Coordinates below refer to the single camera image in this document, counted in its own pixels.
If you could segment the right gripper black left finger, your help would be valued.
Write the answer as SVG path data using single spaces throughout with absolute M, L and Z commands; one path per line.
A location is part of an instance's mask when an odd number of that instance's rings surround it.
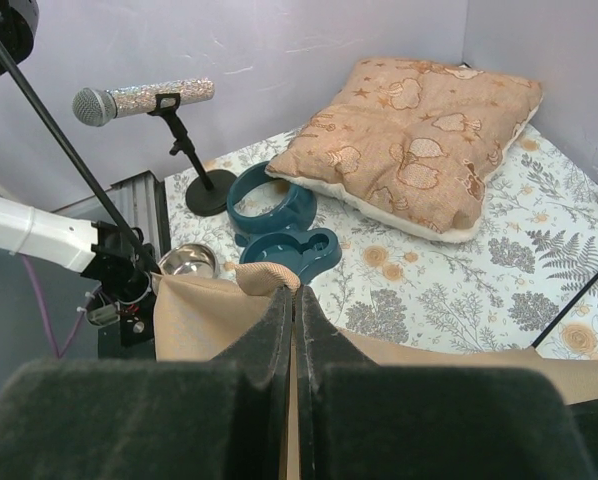
M 36 361 L 0 395 L 0 479 L 282 479 L 293 299 L 205 362 Z

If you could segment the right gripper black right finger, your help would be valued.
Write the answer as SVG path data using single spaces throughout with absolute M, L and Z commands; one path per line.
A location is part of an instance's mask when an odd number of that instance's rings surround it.
M 593 479 L 569 409 L 542 375 L 516 368 L 381 366 L 296 304 L 304 479 Z

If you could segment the black tent pole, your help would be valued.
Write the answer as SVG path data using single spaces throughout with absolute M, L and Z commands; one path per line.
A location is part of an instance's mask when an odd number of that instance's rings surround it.
M 573 296 L 573 298 L 559 311 L 556 317 L 551 320 L 546 328 L 533 340 L 531 346 L 537 348 L 555 329 L 555 327 L 565 318 L 565 316 L 574 308 L 574 306 L 590 291 L 598 281 L 598 272 Z
M 125 218 L 121 215 L 120 211 L 110 200 L 100 183 L 94 177 L 86 163 L 83 161 L 77 150 L 74 148 L 68 137 L 64 134 L 60 126 L 57 124 L 53 116 L 50 114 L 42 100 L 39 98 L 33 87 L 25 75 L 21 72 L 17 66 L 15 60 L 12 58 L 6 47 L 0 40 L 0 63 L 9 73 L 13 81 L 18 86 L 21 93 L 27 99 L 29 104 L 34 109 L 37 116 L 43 122 L 47 130 L 53 136 L 57 144 L 64 151 L 72 165 L 78 171 L 84 182 L 91 189 L 95 197 L 102 204 L 104 209 L 115 221 L 121 233 L 131 243 L 135 252 L 139 254 L 141 259 L 144 261 L 144 265 L 154 273 L 159 273 L 160 268 L 154 258 L 148 254 L 142 245 L 142 242 L 136 236 L 134 230 L 129 226 Z

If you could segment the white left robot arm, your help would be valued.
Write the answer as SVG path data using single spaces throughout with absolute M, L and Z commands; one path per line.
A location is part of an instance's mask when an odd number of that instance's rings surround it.
M 0 249 L 57 264 L 98 281 L 121 304 L 145 307 L 155 298 L 159 267 L 154 257 L 18 67 L 34 48 L 38 19 L 34 1 L 0 1 L 0 76 L 11 76 L 112 221 L 64 217 L 0 197 Z

